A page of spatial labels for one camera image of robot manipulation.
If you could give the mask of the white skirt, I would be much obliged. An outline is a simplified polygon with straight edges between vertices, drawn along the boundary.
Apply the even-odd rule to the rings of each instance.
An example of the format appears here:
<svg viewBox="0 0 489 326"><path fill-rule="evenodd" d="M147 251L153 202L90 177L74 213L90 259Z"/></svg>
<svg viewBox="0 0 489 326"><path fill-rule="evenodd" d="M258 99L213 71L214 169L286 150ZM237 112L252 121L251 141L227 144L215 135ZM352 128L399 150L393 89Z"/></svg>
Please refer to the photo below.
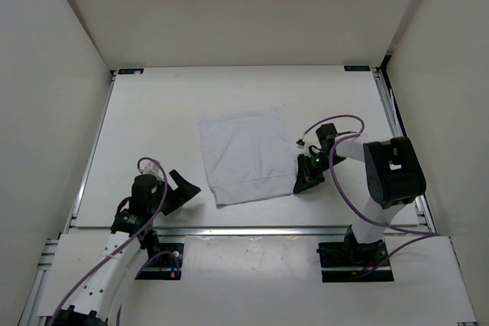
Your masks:
<svg viewBox="0 0 489 326"><path fill-rule="evenodd" d="M218 207L293 194L296 159L277 109L203 118L199 132L207 183Z"/></svg>

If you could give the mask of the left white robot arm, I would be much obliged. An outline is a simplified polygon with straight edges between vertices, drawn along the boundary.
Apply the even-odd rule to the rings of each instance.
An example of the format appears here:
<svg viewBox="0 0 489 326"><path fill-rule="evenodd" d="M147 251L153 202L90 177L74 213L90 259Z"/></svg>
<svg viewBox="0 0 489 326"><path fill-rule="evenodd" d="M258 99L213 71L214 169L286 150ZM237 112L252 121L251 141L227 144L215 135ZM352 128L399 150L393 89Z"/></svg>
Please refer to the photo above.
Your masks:
<svg viewBox="0 0 489 326"><path fill-rule="evenodd" d="M48 323L117 325L123 299L143 270L163 261L179 278L180 260L160 245L153 223L158 214L176 211L200 191L176 170L142 169L115 211L100 260L62 298Z"/></svg>

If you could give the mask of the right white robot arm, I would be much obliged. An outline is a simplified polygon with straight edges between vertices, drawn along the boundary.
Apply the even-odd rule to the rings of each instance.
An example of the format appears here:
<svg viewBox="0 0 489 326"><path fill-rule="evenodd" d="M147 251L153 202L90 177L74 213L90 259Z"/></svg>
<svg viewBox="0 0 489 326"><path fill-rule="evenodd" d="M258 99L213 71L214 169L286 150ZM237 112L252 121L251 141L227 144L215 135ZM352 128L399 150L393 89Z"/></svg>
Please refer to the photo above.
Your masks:
<svg viewBox="0 0 489 326"><path fill-rule="evenodd" d="M325 174L347 159L364 164L368 200L362 209L347 200L357 215L341 242L321 243L319 255L327 267L365 266L386 258L384 233L408 204L426 191L426 179L408 137L365 140L359 132L338 132L333 123L316 129L318 144L304 139L297 157L298 172L293 187L297 195L325 181Z"/></svg>

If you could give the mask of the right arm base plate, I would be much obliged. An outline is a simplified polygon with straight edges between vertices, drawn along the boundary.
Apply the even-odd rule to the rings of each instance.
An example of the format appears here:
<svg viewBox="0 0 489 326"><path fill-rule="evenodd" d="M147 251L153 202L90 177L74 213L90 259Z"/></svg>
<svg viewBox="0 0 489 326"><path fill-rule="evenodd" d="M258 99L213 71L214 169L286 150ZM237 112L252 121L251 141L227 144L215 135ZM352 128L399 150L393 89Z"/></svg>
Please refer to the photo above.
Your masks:
<svg viewBox="0 0 489 326"><path fill-rule="evenodd" d="M343 242L321 242L316 252L320 259L323 283L394 281L388 260L372 271L388 255L382 240L359 247L353 255Z"/></svg>

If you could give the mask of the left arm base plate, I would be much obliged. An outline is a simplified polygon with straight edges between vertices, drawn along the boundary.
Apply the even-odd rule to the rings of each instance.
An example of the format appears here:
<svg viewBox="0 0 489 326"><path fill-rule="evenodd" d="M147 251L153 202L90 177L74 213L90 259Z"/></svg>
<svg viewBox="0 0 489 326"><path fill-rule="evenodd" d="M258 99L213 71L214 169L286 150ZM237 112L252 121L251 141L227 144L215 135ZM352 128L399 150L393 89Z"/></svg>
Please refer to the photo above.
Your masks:
<svg viewBox="0 0 489 326"><path fill-rule="evenodd" d="M159 244L151 255L152 259L137 275L137 280L179 281L183 275L183 237L159 237Z"/></svg>

